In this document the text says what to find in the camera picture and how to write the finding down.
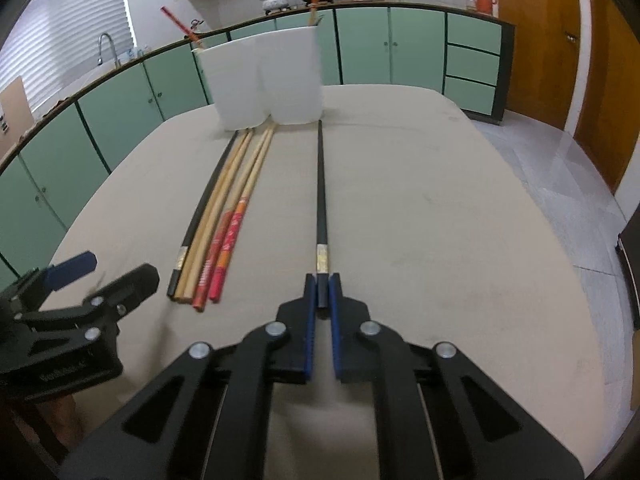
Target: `white plastic cup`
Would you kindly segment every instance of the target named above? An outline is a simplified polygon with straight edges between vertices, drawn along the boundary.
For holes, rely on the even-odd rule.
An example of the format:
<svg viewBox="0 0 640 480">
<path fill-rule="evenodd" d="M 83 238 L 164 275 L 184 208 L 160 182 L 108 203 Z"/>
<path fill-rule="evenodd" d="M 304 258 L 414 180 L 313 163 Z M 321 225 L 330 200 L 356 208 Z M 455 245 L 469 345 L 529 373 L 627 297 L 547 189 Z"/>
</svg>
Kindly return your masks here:
<svg viewBox="0 0 640 480">
<path fill-rule="evenodd" d="M 322 116 L 318 28 L 299 27 L 254 36 L 267 110 L 278 124 L 305 124 Z"/>
<path fill-rule="evenodd" d="M 254 38 L 195 51 L 225 130 L 253 128 L 268 116 L 261 95 Z"/>
</svg>

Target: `window blinds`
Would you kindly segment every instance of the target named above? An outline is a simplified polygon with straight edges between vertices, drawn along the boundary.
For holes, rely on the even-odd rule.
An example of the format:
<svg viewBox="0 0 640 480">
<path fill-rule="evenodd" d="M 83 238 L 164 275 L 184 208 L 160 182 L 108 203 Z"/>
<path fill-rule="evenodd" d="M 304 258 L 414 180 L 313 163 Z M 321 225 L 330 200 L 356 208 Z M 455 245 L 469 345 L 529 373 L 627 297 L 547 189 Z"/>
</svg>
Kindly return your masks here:
<svg viewBox="0 0 640 480">
<path fill-rule="evenodd" d="M 0 50 L 0 89 L 22 76 L 31 110 L 98 63 L 98 37 L 133 47 L 124 0 L 31 0 Z M 106 39 L 102 60 L 113 59 Z"/>
</svg>

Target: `beige table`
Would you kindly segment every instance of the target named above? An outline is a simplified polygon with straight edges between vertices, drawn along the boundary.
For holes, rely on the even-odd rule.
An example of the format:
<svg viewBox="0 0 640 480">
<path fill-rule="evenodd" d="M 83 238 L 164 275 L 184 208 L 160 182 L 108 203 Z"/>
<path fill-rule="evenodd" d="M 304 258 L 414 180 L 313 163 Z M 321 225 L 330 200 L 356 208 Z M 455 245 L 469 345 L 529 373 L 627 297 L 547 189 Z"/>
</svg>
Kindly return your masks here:
<svg viewBox="0 0 640 480">
<path fill-rule="evenodd" d="M 596 465 L 604 380 L 586 299 L 542 213 L 450 101 L 399 86 L 325 89 L 332 271 L 409 342 L 458 345 L 580 459 Z M 164 296 L 176 249 L 229 133 L 215 107 L 162 124 L 107 179 L 60 245 L 97 270 L 50 298 L 77 301 L 142 262 L 158 293 L 121 323 L 125 372 L 76 395 L 89 429 L 190 343 L 240 341 L 314 270 L 316 125 L 281 128 L 250 203 L 223 300 L 204 314 Z M 276 389 L 266 478 L 373 479 L 370 388 L 332 376 L 328 325 L 311 386 Z"/>
</svg>

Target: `red chopstick in cup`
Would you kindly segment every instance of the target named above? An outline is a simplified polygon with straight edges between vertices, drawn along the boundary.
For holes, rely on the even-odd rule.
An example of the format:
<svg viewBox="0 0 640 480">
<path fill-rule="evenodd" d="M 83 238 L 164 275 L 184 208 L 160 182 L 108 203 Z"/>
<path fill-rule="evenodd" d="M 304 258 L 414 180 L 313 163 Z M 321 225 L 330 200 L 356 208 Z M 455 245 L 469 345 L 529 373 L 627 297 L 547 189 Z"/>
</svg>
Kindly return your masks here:
<svg viewBox="0 0 640 480">
<path fill-rule="evenodd" d="M 187 28 L 178 18 L 174 16 L 174 14 L 167 9 L 165 6 L 160 7 L 160 10 L 166 14 L 166 16 L 177 25 L 177 27 L 183 31 L 193 43 L 195 43 L 198 47 L 202 48 L 202 44 L 200 43 L 199 38 L 193 33 L 190 28 Z"/>
</svg>

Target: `tiled floor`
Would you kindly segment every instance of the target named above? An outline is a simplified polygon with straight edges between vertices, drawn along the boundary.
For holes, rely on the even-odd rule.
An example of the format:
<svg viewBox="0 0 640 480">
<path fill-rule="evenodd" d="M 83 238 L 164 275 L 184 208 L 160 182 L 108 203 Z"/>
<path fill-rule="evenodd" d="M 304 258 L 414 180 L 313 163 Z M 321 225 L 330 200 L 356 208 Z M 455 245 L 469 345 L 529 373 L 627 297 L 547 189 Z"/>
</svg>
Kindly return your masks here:
<svg viewBox="0 0 640 480">
<path fill-rule="evenodd" d="M 546 216 L 589 301 L 606 384 L 604 458 L 633 414 L 633 320 L 615 251 L 625 219 L 594 165 L 568 134 L 513 112 L 505 114 L 501 126 L 474 123 Z"/>
</svg>

